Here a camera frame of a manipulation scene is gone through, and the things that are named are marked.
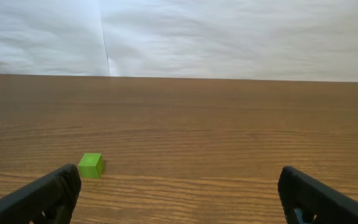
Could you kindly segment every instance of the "wooden surface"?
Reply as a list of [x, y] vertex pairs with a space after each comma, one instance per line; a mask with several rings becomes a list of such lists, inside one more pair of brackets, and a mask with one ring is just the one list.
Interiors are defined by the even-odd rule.
[[357, 86], [0, 75], [0, 197], [102, 152], [72, 223], [286, 223], [285, 165], [358, 201]]

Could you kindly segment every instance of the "brown tabletop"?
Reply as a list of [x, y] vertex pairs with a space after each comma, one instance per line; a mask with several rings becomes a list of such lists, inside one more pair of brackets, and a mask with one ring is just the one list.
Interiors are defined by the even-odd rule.
[[286, 223], [285, 165], [358, 201], [358, 83], [0, 75], [0, 197], [84, 152], [72, 223]]

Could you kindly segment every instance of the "white backdrop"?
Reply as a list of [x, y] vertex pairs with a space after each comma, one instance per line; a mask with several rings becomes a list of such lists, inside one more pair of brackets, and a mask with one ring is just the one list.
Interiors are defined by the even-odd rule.
[[0, 73], [358, 81], [358, 0], [36, 3], [0, 0]]

